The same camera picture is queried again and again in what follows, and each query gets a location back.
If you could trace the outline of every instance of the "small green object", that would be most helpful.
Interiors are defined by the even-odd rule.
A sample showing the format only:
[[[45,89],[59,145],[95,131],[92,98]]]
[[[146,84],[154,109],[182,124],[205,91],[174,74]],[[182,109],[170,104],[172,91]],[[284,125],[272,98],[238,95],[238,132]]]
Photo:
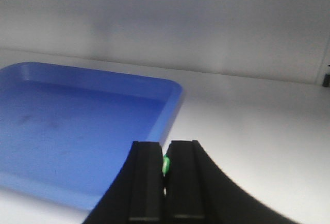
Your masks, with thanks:
[[[167,157],[167,154],[164,155],[163,157],[163,168],[162,168],[162,172],[164,175],[166,175],[166,173],[169,172],[170,170],[170,158]]]

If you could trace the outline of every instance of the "white background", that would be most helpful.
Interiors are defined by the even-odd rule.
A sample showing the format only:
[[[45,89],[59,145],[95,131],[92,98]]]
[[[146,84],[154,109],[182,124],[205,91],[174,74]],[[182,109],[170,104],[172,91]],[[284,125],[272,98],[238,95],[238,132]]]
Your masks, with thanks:
[[[320,83],[330,0],[0,0],[0,48]]]

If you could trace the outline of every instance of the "blue tray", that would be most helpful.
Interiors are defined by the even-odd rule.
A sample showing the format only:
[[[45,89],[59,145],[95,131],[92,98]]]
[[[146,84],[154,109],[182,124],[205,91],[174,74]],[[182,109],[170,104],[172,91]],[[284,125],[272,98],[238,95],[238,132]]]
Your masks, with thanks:
[[[0,186],[92,209],[133,140],[160,141],[173,81],[25,62],[0,70]]]

